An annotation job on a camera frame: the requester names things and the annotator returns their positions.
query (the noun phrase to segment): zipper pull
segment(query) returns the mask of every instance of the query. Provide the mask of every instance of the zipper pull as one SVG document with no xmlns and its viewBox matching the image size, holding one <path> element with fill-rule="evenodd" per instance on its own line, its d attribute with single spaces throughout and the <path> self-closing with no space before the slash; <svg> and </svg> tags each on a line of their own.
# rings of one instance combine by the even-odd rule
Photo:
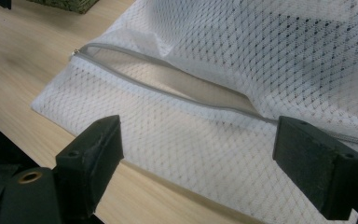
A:
<svg viewBox="0 0 358 224">
<path fill-rule="evenodd" d="M 71 53 L 71 55 L 69 56 L 69 61 L 71 61 L 72 57 L 74 57 L 75 55 L 77 55 L 80 52 L 79 49 L 75 49 L 74 52 Z"/>
</svg>

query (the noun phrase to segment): green woven object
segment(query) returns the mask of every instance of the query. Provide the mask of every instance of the green woven object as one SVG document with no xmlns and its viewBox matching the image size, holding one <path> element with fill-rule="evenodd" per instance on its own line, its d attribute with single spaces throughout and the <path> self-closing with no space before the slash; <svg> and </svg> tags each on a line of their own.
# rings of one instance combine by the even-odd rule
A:
<svg viewBox="0 0 358 224">
<path fill-rule="evenodd" d="M 98 0 L 28 0 L 30 2 L 39 3 L 45 6 L 57 7 L 67 11 L 74 11 L 84 14 Z"/>
</svg>

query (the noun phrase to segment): mesh bag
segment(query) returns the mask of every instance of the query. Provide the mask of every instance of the mesh bag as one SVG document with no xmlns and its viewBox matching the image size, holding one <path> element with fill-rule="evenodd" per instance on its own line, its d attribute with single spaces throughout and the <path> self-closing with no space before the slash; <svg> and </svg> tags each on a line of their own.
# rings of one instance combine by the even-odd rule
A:
<svg viewBox="0 0 358 224">
<path fill-rule="evenodd" d="M 358 143 L 358 1 L 137 1 L 80 55 L 35 111 L 73 134 L 119 114 L 147 171 L 266 223 L 327 222 L 272 160 L 273 120 Z M 254 108 L 188 97 L 208 82 Z"/>
</svg>

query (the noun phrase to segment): gray zipper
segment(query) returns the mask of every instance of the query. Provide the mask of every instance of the gray zipper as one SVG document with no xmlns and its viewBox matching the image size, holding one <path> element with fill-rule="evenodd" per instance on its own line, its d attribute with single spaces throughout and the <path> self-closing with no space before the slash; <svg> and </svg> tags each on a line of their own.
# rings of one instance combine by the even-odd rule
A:
<svg viewBox="0 0 358 224">
<path fill-rule="evenodd" d="M 152 63 L 157 63 L 159 65 L 167 66 L 167 67 L 169 67 L 171 69 L 178 70 L 176 67 L 173 67 L 171 64 L 166 63 L 166 62 L 164 62 L 162 60 L 159 60 L 159 59 L 156 59 L 156 58 L 153 58 L 153 57 L 150 57 L 150 56 L 146 56 L 146 55 L 143 55 L 143 54 L 140 54 L 138 52 L 134 52 L 134 51 L 131 51 L 131 50 L 128 50 L 128 49 L 122 49 L 122 48 L 115 47 L 115 46 L 112 46 L 112 45 L 98 44 L 98 43 L 89 43 L 89 44 L 83 46 L 81 49 L 75 49 L 75 51 L 72 53 L 71 57 L 76 56 L 76 57 L 82 58 L 82 59 L 84 59 L 84 60 L 86 60 L 86 61 L 88 61 L 90 63 L 93 63 L 93 64 L 95 64 L 97 66 L 100 66 L 102 69 L 110 72 L 111 74 L 113 74 L 116 77 L 122 78 L 122 79 L 124 79 L 126 81 L 129 81 L 131 84 L 140 86 L 142 88 L 146 88 L 146 89 L 151 90 L 151 91 L 156 91 L 156 92 L 159 92 L 161 94 L 168 95 L 168 96 L 171 96 L 173 98 L 183 100 L 183 101 L 189 102 L 189 103 L 194 104 L 194 105 L 200 105 L 200 106 L 204 106 L 204 107 L 208 107 L 208 108 L 212 108 L 212 109 L 218 109 L 218 110 L 231 111 L 231 112 L 235 112 L 235 113 L 238 113 L 238 114 L 242 114 L 242 115 L 247 116 L 247 117 L 251 117 L 253 119 L 260 119 L 262 121 L 265 121 L 266 123 L 270 123 L 270 124 L 275 125 L 275 126 L 278 125 L 278 121 L 276 119 L 266 119 L 266 118 L 264 118 L 264 117 L 262 117 L 260 115 L 251 114 L 251 113 L 249 113 L 247 111 L 244 111 L 244 110 L 241 110 L 239 108 L 221 106 L 221 105 L 205 104 L 203 102 L 187 99 L 187 98 L 184 98 L 182 96 L 178 96 L 178 95 L 175 95 L 173 93 L 170 93 L 170 92 L 161 90 L 159 88 L 153 87 L 151 85 L 145 84 L 145 83 L 143 83 L 143 82 L 141 82 L 139 80 L 136 80 L 136 79 L 134 79 L 132 77 L 129 77 L 129 76 L 125 75 L 125 74 L 122 74 L 121 72 L 115 70 L 114 68 L 108 67 L 108 66 L 104 65 L 103 63 L 98 62 L 92 56 L 89 56 L 87 54 L 87 48 L 100 48 L 100 49 L 116 50 L 116 51 L 119 51 L 119 52 L 122 52 L 122 53 L 130 54 L 133 57 L 137 57 L 137 58 L 140 58 L 140 59 L 152 62 Z M 327 131 L 327 130 L 324 130 L 324 129 L 322 129 L 322 130 L 324 132 L 330 134 L 331 136 L 335 137 L 338 140 L 348 142 L 348 143 L 354 143 L 354 144 L 358 145 L 358 138 L 357 137 L 352 137 L 352 136 L 348 136 L 346 134 L 341 134 L 341 133 L 334 133 L 334 132 Z"/>
</svg>

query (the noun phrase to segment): wooden surface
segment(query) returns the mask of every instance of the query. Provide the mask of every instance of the wooden surface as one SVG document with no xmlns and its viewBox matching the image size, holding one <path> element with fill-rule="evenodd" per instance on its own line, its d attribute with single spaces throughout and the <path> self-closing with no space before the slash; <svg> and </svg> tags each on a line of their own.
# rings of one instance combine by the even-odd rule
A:
<svg viewBox="0 0 358 224">
<path fill-rule="evenodd" d="M 30 103 L 68 63 L 132 3 L 100 0 L 78 15 L 25 0 L 0 7 L 0 131 L 41 166 L 74 137 L 38 115 Z M 97 209 L 105 223 L 255 223 L 122 162 Z"/>
</svg>

